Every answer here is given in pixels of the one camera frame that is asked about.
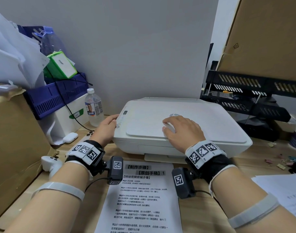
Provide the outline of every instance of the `black desk organizer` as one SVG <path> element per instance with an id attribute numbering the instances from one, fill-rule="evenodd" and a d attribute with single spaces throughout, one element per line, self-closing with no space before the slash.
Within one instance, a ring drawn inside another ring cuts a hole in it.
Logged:
<path id="1" fill-rule="evenodd" d="M 271 121 L 288 122 L 291 117 L 286 109 L 278 106 L 272 94 L 296 98 L 296 81 L 220 72 L 214 70 L 216 66 L 217 61 L 213 61 L 201 99 L 220 104 L 227 111 L 256 116 L 267 124 L 239 125 L 251 137 L 277 140 L 278 132 L 271 128 Z"/>

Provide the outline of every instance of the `plastic bottle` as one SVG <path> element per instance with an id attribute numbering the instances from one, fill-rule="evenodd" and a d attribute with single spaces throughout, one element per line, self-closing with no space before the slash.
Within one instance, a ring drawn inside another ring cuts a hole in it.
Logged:
<path id="1" fill-rule="evenodd" d="M 88 112 L 88 119 L 92 126 L 97 127 L 104 120 L 102 100 L 95 94 L 93 88 L 89 88 L 85 98 L 85 106 Z"/>
<path id="2" fill-rule="evenodd" d="M 55 34 L 52 27 L 43 26 L 44 30 L 40 34 L 41 37 L 41 52 L 44 55 L 52 54 L 54 51 L 62 50 L 67 56 L 65 46 L 61 39 Z"/>

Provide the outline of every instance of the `printer control panel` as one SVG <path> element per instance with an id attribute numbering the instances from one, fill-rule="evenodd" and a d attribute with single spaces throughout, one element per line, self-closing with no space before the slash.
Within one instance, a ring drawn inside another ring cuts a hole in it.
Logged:
<path id="1" fill-rule="evenodd" d="M 121 126 L 121 124 L 125 120 L 125 116 L 126 116 L 127 112 L 128 112 L 127 107 L 124 107 L 122 114 L 120 114 L 120 117 L 118 118 L 118 120 L 116 122 L 116 128 L 119 128 Z"/>

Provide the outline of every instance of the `bottle label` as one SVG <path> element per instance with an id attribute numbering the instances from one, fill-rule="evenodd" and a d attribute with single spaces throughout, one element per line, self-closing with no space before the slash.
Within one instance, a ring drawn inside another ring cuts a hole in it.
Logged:
<path id="1" fill-rule="evenodd" d="M 93 104 L 85 103 L 85 105 L 88 115 L 97 116 L 103 112 L 103 106 L 101 101 Z"/>

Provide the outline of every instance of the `blue plastic crate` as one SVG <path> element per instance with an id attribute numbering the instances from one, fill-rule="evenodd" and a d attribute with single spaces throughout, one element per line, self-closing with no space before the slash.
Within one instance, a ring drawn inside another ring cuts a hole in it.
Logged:
<path id="1" fill-rule="evenodd" d="M 77 74 L 72 77 L 71 80 L 56 82 L 60 93 L 67 104 L 87 93 L 86 90 L 88 89 L 88 84 L 85 81 L 85 74 L 82 73 L 82 76 Z M 41 120 L 45 116 L 65 106 L 55 83 L 27 90 L 24 93 L 24 96 L 37 120 Z"/>

